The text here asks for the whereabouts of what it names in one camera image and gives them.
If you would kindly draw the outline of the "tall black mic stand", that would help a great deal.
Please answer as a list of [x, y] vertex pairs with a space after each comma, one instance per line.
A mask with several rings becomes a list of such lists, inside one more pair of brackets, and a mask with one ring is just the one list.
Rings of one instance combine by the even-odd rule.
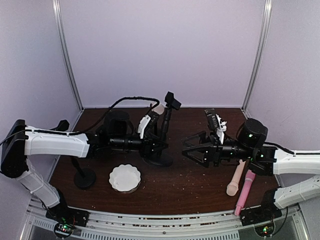
[[61, 155], [50, 178], [50, 183], [63, 189], [71, 185], [80, 190], [92, 187], [97, 180], [95, 171], [88, 167], [81, 167], [78, 160], [75, 156]]
[[162, 125], [161, 125], [161, 129], [160, 129], [160, 139], [162, 141], [166, 141], [167, 138], [167, 133], [169, 130], [169, 125], [170, 125], [170, 120], [171, 120], [171, 116], [172, 116], [172, 110], [179, 110], [182, 103], [179, 102], [175, 96], [173, 92], [168, 91], [164, 101], [166, 103], [165, 105], [165, 111], [164, 111], [164, 116], [163, 116], [163, 121], [162, 121]]

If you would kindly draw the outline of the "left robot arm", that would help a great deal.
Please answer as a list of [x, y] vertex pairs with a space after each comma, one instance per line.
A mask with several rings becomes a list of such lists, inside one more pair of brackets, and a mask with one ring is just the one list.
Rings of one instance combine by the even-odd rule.
[[31, 194], [38, 197], [47, 212], [58, 221], [73, 219], [62, 192], [50, 185], [35, 170], [28, 156], [52, 155], [95, 158], [108, 150], [135, 151], [143, 158], [151, 158], [168, 148], [161, 137], [148, 133], [159, 119], [155, 112], [147, 113], [135, 130], [125, 111], [111, 111], [95, 132], [67, 132], [40, 129], [18, 119], [2, 144], [0, 172], [19, 181]]

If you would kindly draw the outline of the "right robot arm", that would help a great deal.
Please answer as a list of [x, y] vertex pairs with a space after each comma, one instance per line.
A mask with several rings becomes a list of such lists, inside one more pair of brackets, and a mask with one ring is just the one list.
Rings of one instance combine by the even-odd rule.
[[182, 155], [203, 167], [233, 159], [248, 161], [248, 169], [259, 176], [282, 174], [312, 174], [313, 177], [289, 187], [266, 191], [261, 205], [284, 209], [290, 205], [319, 197], [320, 152], [289, 150], [267, 142], [268, 128], [260, 121], [248, 118], [235, 139], [223, 136], [217, 124], [209, 120], [210, 134], [201, 131], [182, 140]]

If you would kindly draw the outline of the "short black mic stand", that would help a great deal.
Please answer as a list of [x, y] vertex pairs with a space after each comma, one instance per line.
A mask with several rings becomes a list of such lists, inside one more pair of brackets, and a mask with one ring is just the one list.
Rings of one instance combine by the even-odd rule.
[[[158, 115], [152, 110], [148, 115], [151, 117], [151, 120], [147, 126], [148, 134], [153, 138], [160, 138], [161, 126], [164, 118], [164, 114]], [[159, 167], [169, 167], [173, 164], [173, 158], [168, 154], [163, 153], [163, 151], [154, 154], [151, 157], [146, 157], [144, 160], [152, 165]]]

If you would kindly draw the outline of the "beige microphone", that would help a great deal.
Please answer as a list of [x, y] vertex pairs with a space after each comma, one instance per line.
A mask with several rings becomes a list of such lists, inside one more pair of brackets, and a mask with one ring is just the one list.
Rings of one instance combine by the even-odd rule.
[[239, 190], [239, 182], [242, 177], [244, 167], [245, 167], [246, 162], [243, 161], [242, 159], [239, 160], [239, 164], [237, 165], [235, 172], [233, 174], [233, 177], [230, 181], [230, 183], [226, 187], [226, 194], [228, 196], [235, 196], [236, 193]]
[[165, 107], [160, 103], [155, 108], [153, 108], [152, 111], [158, 115], [162, 115], [165, 111]]

